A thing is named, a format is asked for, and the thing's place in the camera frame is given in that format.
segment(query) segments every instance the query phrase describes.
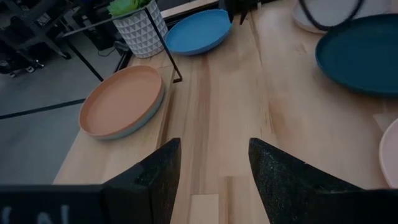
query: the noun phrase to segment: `succulent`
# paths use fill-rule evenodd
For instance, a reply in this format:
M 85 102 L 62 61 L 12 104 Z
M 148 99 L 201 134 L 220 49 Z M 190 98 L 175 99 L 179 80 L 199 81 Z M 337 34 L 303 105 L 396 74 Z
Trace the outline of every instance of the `succulent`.
M 144 7 L 150 0 L 115 0 L 108 6 L 108 11 L 112 16 L 121 16 L 140 7 Z

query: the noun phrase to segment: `white geometric planter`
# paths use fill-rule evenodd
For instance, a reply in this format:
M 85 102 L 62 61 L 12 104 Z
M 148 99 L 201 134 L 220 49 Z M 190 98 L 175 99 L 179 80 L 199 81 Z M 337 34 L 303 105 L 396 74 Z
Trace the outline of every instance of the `white geometric planter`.
M 169 30 L 155 0 L 152 0 L 145 7 L 148 8 L 162 37 L 165 37 Z M 151 57 L 164 49 L 144 11 L 137 12 L 124 19 L 116 19 L 113 23 L 136 57 Z

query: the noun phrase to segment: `black cable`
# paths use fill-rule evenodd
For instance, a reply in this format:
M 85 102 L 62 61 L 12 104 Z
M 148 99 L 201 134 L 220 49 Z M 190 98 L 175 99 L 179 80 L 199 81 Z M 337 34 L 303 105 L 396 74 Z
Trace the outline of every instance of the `black cable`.
M 109 53 L 107 53 L 107 54 L 105 54 L 105 55 L 101 55 L 101 54 L 100 54 L 100 51 L 97 51 L 97 54 L 98 54 L 98 56 L 100 56 L 100 57 L 107 57 L 107 56 L 111 55 L 111 53 L 114 52 L 115 50 L 116 50 L 116 48 L 114 48 L 113 50 L 111 50 Z
M 336 26 L 340 26 L 343 23 L 349 22 L 350 20 L 353 19 L 353 17 L 358 13 L 358 11 L 361 9 L 364 0 L 358 0 L 358 2 L 356 3 L 356 6 L 354 8 L 354 10 L 351 12 L 351 14 L 349 15 L 349 17 L 347 19 L 345 19 L 343 22 L 335 25 L 335 26 L 324 26 L 322 24 L 320 24 L 319 22 L 317 22 L 313 16 L 311 15 L 311 12 L 308 10 L 307 4 L 305 3 L 305 0 L 298 0 L 305 16 L 307 17 L 307 19 L 312 23 L 312 25 L 314 25 L 316 28 L 323 30 L 323 31 L 329 31 L 330 29 L 336 27 Z
M 21 112 L 16 112 L 16 113 L 11 113 L 11 114 L 0 115 L 0 120 L 8 119 L 8 118 L 15 118 L 17 116 L 23 116 L 23 115 L 28 115 L 28 114 L 34 114 L 34 113 L 38 113 L 38 112 L 54 110 L 54 109 L 58 109 L 58 108 L 64 108 L 66 106 L 73 106 L 73 105 L 83 103 L 85 100 L 86 99 L 73 100 L 73 101 L 69 101 L 69 102 L 65 102 L 65 103 L 59 103 L 56 105 L 44 106 L 42 108 L 36 108 L 36 109 L 32 109 L 32 110 L 27 110 L 27 111 L 21 111 Z

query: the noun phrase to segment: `wooden tabletop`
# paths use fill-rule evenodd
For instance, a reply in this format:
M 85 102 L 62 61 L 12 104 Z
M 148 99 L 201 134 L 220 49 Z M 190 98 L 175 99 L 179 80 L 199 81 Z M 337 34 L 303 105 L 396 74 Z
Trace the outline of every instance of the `wooden tabletop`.
M 241 26 L 237 16 L 230 36 L 207 54 L 175 56 L 183 82 L 170 92 L 164 129 L 167 139 L 182 138 L 172 224 L 268 223 L 251 174 L 249 138 L 359 187 L 387 187 L 379 141 L 398 118 L 398 101 L 354 93 L 322 74 L 314 57 L 321 35 L 294 24 L 293 3 L 265 4 Z M 170 67 L 164 52 L 131 62 L 138 64 Z M 121 142 L 111 152 L 86 151 L 85 160 L 68 155 L 71 168 L 57 182 L 84 183 L 81 177 L 88 174 L 91 182 L 102 182 L 137 162 L 136 154 L 143 156 L 127 152 L 133 141 Z M 119 161 L 126 165 L 116 167 Z M 103 164 L 105 172 L 75 167 L 82 162 Z

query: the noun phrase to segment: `black metal plant stand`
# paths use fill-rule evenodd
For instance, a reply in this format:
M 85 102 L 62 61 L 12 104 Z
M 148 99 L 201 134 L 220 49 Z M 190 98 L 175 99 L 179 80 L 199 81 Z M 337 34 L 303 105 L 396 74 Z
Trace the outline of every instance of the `black metal plant stand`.
M 164 39 L 163 39 L 162 35 L 160 34 L 160 32 L 159 32 L 159 30 L 158 30 L 158 28 L 157 28 L 157 26 L 155 24 L 155 21 L 152 18 L 152 16 L 150 15 L 150 12 L 149 12 L 147 7 L 142 7 L 140 9 L 135 10 L 135 11 L 131 11 L 131 12 L 125 14 L 125 15 L 116 16 L 116 17 L 113 17 L 113 18 L 110 18 L 110 19 L 107 19 L 107 20 L 104 20 L 104 21 L 101 21 L 101 22 L 97 22 L 96 24 L 92 24 L 90 26 L 83 27 L 81 29 L 77 29 L 77 30 L 74 30 L 74 31 L 71 31 L 71 32 L 67 32 L 66 34 L 62 35 L 60 37 L 60 39 L 65 41 L 65 43 L 76 54 L 76 56 L 87 66 L 88 69 L 90 69 L 90 71 L 95 75 L 95 77 L 99 81 L 102 82 L 102 81 L 104 81 L 104 78 L 95 70 L 95 68 L 89 63 L 89 61 L 87 61 L 87 59 L 84 58 L 84 56 L 79 52 L 79 50 L 70 42 L 69 37 L 72 36 L 73 34 L 77 34 L 79 32 L 83 32 L 85 30 L 92 29 L 92 28 L 94 28 L 96 26 L 105 24 L 107 22 L 111 22 L 111 21 L 113 21 L 115 19 L 124 19 L 124 18 L 129 17 L 129 16 L 131 16 L 131 15 L 137 13 L 137 12 L 140 12 L 140 11 L 145 11 L 145 13 L 147 14 L 147 16 L 148 16 L 148 18 L 150 20 L 150 23 L 154 27 L 155 32 L 156 32 L 157 36 L 159 37 L 159 39 L 160 39 L 160 41 L 161 41 L 161 43 L 162 43 L 162 45 L 164 47 L 164 50 L 167 53 L 167 56 L 169 56 L 169 59 L 170 59 L 170 61 L 173 64 L 174 70 L 177 72 L 178 78 L 174 79 L 173 83 L 182 82 L 182 76 L 181 76 L 180 70 L 178 69 L 177 64 L 175 63 L 175 61 L 173 59 L 173 56 L 170 53 L 169 48 L 166 46 L 166 43 L 164 42 Z M 16 117 L 16 116 L 22 116 L 22 115 L 27 115 L 27 114 L 32 114 L 32 113 L 48 111 L 48 110 L 54 110 L 54 109 L 57 109 L 57 108 L 63 108 L 63 107 L 66 107 L 66 106 L 71 106 L 71 105 L 77 105 L 77 104 L 83 103 L 84 101 L 85 101 L 85 99 L 79 99 L 79 100 L 73 100 L 73 101 L 68 101 L 68 102 L 64 102 L 64 103 L 59 103 L 59 104 L 56 104 L 56 105 L 36 108 L 36 109 L 32 109 L 32 110 L 20 111 L 20 112 L 11 113 L 11 114 L 0 115 L 0 120 L 1 119 L 7 119 L 7 118 L 13 118 L 13 117 Z
M 96 26 L 105 24 L 105 23 L 107 23 L 107 22 L 111 22 L 111 21 L 116 20 L 116 19 L 124 19 L 124 18 L 126 18 L 126 17 L 129 17 L 129 16 L 131 16 L 131 15 L 137 13 L 137 12 L 141 12 L 141 11 L 145 11 L 145 13 L 147 14 L 147 16 L 148 16 L 148 18 L 149 18 L 149 20 L 150 20 L 150 23 L 151 23 L 151 25 L 152 25 L 152 27 L 155 29 L 156 35 L 159 37 L 159 39 L 160 39 L 160 41 L 161 41 L 161 43 L 162 43 L 162 45 L 163 45 L 163 48 L 164 48 L 164 50 L 165 50 L 166 53 L 167 53 L 167 56 L 169 56 L 169 59 L 170 59 L 170 61 L 171 61 L 172 64 L 173 64 L 174 70 L 177 72 L 178 78 L 176 78 L 173 82 L 174 82 L 174 83 L 181 82 L 181 81 L 182 81 L 182 76 L 181 76 L 180 70 L 178 69 L 177 64 L 174 62 L 173 56 L 172 56 L 172 54 L 170 53 L 170 50 L 169 50 L 169 48 L 167 47 L 166 43 L 164 42 L 164 39 L 163 39 L 162 35 L 160 34 L 160 32 L 159 32 L 159 30 L 158 30 L 158 28 L 157 28 L 157 26 L 156 26 L 156 24 L 155 24 L 155 21 L 154 21 L 154 19 L 152 18 L 152 16 L 150 15 L 150 12 L 149 12 L 149 10 L 148 10 L 147 7 L 142 7 L 142 8 L 140 8 L 140 9 L 135 10 L 135 11 L 131 11 L 131 12 L 125 14 L 125 15 L 116 16 L 116 17 L 113 17 L 113 18 L 110 18 L 110 19 L 107 19 L 107 20 L 104 20 L 104 21 L 101 21 L 101 22 L 97 22 L 96 24 L 93 24 L 93 25 L 90 25 L 90 26 L 83 27 L 83 28 L 81 28 L 81 29 L 77 29 L 77 30 L 68 32 L 68 33 L 64 34 L 61 38 L 64 38 L 64 41 L 67 43 L 67 45 L 70 47 L 70 49 L 71 49 L 71 50 L 77 55 L 77 57 L 90 69 L 90 71 L 93 72 L 93 74 L 95 75 L 95 77 L 96 77 L 99 81 L 102 82 L 104 79 L 101 77 L 101 75 L 93 68 L 93 66 L 86 60 L 86 58 L 84 58 L 84 56 L 82 56 L 82 54 L 77 50 L 77 48 L 70 42 L 70 40 L 68 39 L 68 37 L 71 36 L 71 35 L 73 35 L 73 34 L 76 34 L 76 33 L 79 33 L 79 32 L 83 32 L 83 31 L 88 30 L 88 29 L 92 29 L 92 28 L 94 28 L 94 27 L 96 27 Z

